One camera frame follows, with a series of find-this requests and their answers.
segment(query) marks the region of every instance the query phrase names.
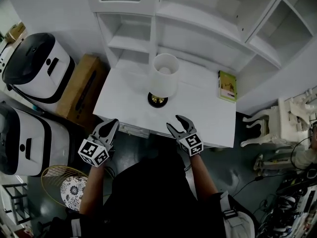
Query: dark floor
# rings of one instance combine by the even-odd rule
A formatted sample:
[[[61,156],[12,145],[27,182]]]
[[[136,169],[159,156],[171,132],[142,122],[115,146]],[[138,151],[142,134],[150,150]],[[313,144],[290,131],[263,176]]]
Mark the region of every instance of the dark floor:
[[[234,195],[235,192],[256,177],[253,171],[253,164],[257,155],[259,153],[273,152],[272,150],[274,149],[274,145],[269,144],[262,146],[248,145],[241,148],[240,142],[251,137],[257,137],[257,130],[259,130],[256,126],[252,129],[246,129],[245,123],[242,122],[242,117],[242,114],[237,113],[234,148],[226,148],[222,151],[205,149],[201,154],[218,190],[228,190],[231,195]],[[143,158],[154,158],[157,155],[157,149],[154,144],[156,137],[158,136],[151,135],[149,139],[143,139],[118,132],[114,142],[116,152],[113,159],[107,162],[107,165],[112,167],[117,175]],[[188,166],[188,157],[183,152],[180,152],[180,154],[185,165]],[[86,174],[89,173],[90,166],[86,165],[78,156],[76,156],[73,165]],[[191,169],[186,173],[186,178],[194,195],[196,195]],[[254,212],[263,199],[276,191],[281,181],[282,177],[279,176],[253,182],[235,198],[248,210]],[[106,175],[104,194],[111,193],[111,182],[110,176]],[[64,218],[66,216],[65,207],[56,204],[47,197],[42,190],[40,178],[29,177],[28,187],[29,200],[36,215],[36,218],[32,221],[32,227],[35,234],[38,234],[36,230],[37,222],[45,223],[52,220],[55,216]],[[260,219],[263,214],[263,212],[257,211],[256,217]]]

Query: wooden box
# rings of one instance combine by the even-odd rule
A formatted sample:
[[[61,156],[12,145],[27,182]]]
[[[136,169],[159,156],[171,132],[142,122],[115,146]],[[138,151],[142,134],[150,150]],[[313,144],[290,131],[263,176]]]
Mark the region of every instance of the wooden box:
[[[23,33],[24,30],[25,30],[25,26],[22,22],[12,26],[11,29],[5,35],[6,42],[7,43],[15,42],[19,38],[19,36]]]
[[[58,102],[56,113],[73,123],[90,127],[96,120],[93,110],[107,75],[98,57],[85,54]]]

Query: person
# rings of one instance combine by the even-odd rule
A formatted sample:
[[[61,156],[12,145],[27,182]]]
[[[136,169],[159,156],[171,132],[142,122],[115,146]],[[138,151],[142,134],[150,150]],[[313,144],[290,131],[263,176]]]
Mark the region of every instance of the person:
[[[317,164],[317,124],[313,126],[311,145],[305,151],[298,151],[293,157],[294,165],[301,171],[308,168],[311,164]]]
[[[266,160],[263,154],[259,154],[254,164],[254,170],[260,170],[261,174],[270,175],[270,171],[281,173],[297,171],[302,173],[311,164],[317,164],[317,123],[313,124],[311,143],[308,149],[304,146],[297,146],[291,149],[281,149],[272,157]]]
[[[196,199],[186,180],[185,166],[177,154],[175,141],[164,146],[158,157],[143,160],[117,175],[104,206],[104,166],[91,167],[79,211],[82,233],[84,226],[98,223],[107,234],[126,232],[124,227],[132,227],[128,229],[130,235],[195,230],[196,235],[201,232],[205,236],[205,231],[214,228],[215,237],[226,237],[219,203],[222,193],[218,192],[201,156],[190,157]],[[254,216],[231,196],[229,202],[257,224]]]

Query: white shelf unit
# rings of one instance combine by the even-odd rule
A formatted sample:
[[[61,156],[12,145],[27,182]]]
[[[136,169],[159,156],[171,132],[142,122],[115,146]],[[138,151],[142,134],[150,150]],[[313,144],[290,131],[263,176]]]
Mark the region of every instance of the white shelf unit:
[[[132,71],[143,71],[142,64],[149,64],[151,17],[112,13],[98,13],[97,17],[111,67],[123,67],[130,61]]]
[[[147,6],[156,8],[153,16],[92,7],[111,67],[147,74],[152,59],[167,52],[236,75],[238,99],[286,66],[317,31],[317,0],[152,3]]]
[[[316,29],[317,0],[277,0],[248,43],[281,68],[307,45]]]
[[[283,0],[307,27],[310,34],[317,31],[317,0]]]

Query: green book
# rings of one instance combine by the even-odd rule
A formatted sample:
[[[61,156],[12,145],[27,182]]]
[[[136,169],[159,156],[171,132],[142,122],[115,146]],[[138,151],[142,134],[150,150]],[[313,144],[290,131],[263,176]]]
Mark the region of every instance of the green book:
[[[219,98],[230,102],[237,101],[236,77],[222,70],[218,72]]]

